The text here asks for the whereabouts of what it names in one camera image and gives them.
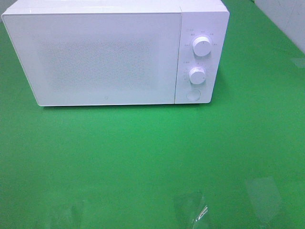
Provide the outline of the round white door button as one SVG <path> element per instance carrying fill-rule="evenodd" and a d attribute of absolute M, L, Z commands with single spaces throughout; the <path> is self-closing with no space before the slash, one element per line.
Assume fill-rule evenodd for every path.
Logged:
<path fill-rule="evenodd" d="M 195 102 L 200 99 L 201 92 L 197 89 L 193 89 L 187 93 L 186 97 L 189 101 Z"/>

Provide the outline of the white timer knob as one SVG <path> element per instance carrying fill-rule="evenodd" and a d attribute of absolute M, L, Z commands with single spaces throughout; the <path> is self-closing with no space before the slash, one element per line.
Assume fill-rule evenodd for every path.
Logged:
<path fill-rule="evenodd" d="M 205 82 L 206 73 L 203 68 L 196 67 L 189 71 L 189 79 L 192 84 L 199 85 Z"/>

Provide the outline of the white microwave door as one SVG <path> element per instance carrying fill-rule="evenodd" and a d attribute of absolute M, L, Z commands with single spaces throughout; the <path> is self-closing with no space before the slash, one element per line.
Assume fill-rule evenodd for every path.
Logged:
<path fill-rule="evenodd" d="M 179 13 L 23 14 L 3 20 L 40 106 L 174 102 Z"/>

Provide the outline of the upper white power knob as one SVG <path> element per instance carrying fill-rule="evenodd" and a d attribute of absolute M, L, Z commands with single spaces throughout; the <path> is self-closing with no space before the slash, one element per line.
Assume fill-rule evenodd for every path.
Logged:
<path fill-rule="evenodd" d="M 204 57 L 212 50 L 212 40 L 206 35 L 198 36 L 193 40 L 192 47 L 196 56 Z"/>

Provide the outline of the white microwave oven body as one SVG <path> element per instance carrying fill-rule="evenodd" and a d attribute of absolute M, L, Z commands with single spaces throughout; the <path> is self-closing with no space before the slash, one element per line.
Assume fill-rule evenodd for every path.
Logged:
<path fill-rule="evenodd" d="M 230 17 L 228 9 L 220 0 L 18 0 L 3 12 L 1 19 L 4 23 L 4 15 L 132 13 L 181 15 L 176 88 L 172 104 L 210 102 Z M 204 57 L 196 56 L 192 47 L 193 40 L 201 35 L 212 40 L 212 50 Z M 199 85 L 192 84 L 189 79 L 189 71 L 196 67 L 203 68 L 206 73 L 205 82 Z M 201 92 L 200 99 L 195 102 L 186 97 L 193 89 Z"/>

